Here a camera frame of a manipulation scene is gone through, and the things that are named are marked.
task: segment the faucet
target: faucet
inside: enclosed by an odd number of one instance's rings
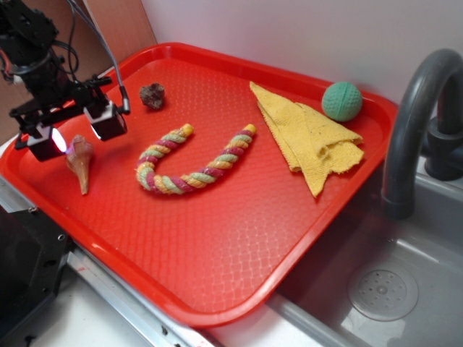
[[[431,118],[437,104],[437,116]],[[420,154],[429,176],[463,176],[463,60],[451,49],[430,54],[413,75],[400,104],[383,172],[384,213],[413,214]]]

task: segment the sink basin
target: sink basin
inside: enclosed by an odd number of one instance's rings
[[[353,346],[462,346],[463,190],[418,174],[415,213],[398,222],[381,212],[381,179],[379,168],[277,292]]]

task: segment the seashell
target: seashell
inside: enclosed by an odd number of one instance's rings
[[[67,167],[77,176],[82,195],[88,193],[88,172],[93,156],[93,145],[82,135],[76,135],[66,153]]]

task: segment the green ball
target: green ball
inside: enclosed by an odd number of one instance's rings
[[[321,107],[334,121],[350,121],[362,108],[362,93],[352,83],[334,83],[323,94]]]

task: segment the drain cover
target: drain cover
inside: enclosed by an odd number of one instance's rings
[[[352,273],[348,293],[357,311],[372,320],[388,322],[413,310],[418,300],[418,285],[402,266],[374,262]]]

